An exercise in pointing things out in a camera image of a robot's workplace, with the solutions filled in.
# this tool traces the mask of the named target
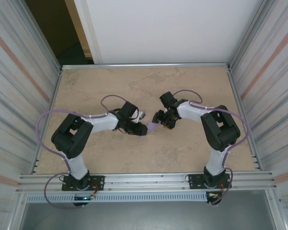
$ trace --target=white wall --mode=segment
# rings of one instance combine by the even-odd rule
[[[94,62],[228,62],[262,0],[75,0]]]

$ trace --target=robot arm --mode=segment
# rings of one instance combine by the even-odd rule
[[[205,107],[194,108],[188,100],[175,99],[171,92],[163,94],[160,100],[165,110],[159,110],[155,114],[153,123],[160,122],[169,129],[174,128],[176,121],[182,118],[203,124],[207,141],[212,147],[209,162],[204,168],[205,183],[208,187],[219,184],[226,171],[224,164],[227,149],[235,144],[240,136],[240,130],[232,116],[223,112],[205,110]],[[217,108],[227,110],[223,105]]]
[[[88,184],[89,171],[84,164],[82,151],[89,136],[99,131],[117,129],[123,129],[130,135],[144,136],[147,127],[139,122],[144,117],[145,113],[130,102],[120,109],[90,119],[67,115],[52,135],[51,142],[66,157],[71,168],[70,176],[78,189],[85,189]]]

